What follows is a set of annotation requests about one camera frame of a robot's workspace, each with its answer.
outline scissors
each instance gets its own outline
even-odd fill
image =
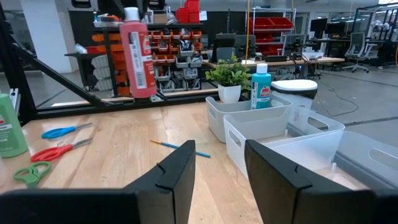
[[[70,132],[74,132],[77,129],[81,129],[81,128],[85,128],[87,126],[92,125],[93,123],[88,123],[88,124],[82,124],[79,126],[71,126],[71,127],[67,127],[67,128],[57,128],[57,129],[53,129],[50,131],[46,131],[42,134],[42,138],[44,139],[55,139],[55,138],[59,138],[61,136],[64,136]]]
[[[92,140],[92,138],[82,140],[82,141],[76,142],[74,144],[67,144],[66,146],[59,146],[59,147],[52,147],[49,149],[44,149],[43,151],[40,151],[40,152],[34,154],[30,158],[30,161],[32,161],[32,162],[52,161],[54,159],[58,159],[60,156],[62,156],[67,151],[70,151],[76,147],[80,147],[84,144],[87,144],[87,143],[91,142],[91,140]]]
[[[39,170],[37,169],[38,166],[45,166],[46,168],[44,171],[39,172]],[[40,179],[48,174],[48,172],[50,172],[50,169],[51,164],[49,162],[36,162],[28,168],[22,168],[15,172],[14,179],[25,182],[28,188],[36,188]]]

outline blue paint bottle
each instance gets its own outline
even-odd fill
[[[251,109],[270,107],[269,95],[271,93],[271,74],[268,74],[268,64],[257,65],[257,72],[251,79]]]

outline red paint bottle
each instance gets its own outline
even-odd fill
[[[124,57],[134,98],[149,98],[156,94],[154,64],[150,51],[148,27],[140,22],[138,8],[124,9],[125,23],[120,25]]]

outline green scissors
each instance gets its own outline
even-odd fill
[[[46,168],[44,171],[39,172],[39,170],[37,169],[38,166],[45,166]],[[48,172],[50,172],[50,169],[51,169],[51,163],[49,162],[45,161],[35,162],[30,167],[22,168],[19,171],[15,172],[14,179],[25,182],[28,188],[36,188],[40,179],[43,178],[46,174],[48,174]]]

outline red scissors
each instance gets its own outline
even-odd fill
[[[60,146],[60,147],[52,147],[50,149],[44,149],[43,151],[40,151],[36,154],[34,154],[31,158],[30,161],[32,162],[38,162],[38,161],[52,161],[54,159],[58,159],[62,154],[66,153],[67,151],[70,151],[76,147],[82,146],[84,144],[87,144],[91,142],[92,138],[82,140],[80,142],[76,142],[74,144],[67,144],[66,146]]]

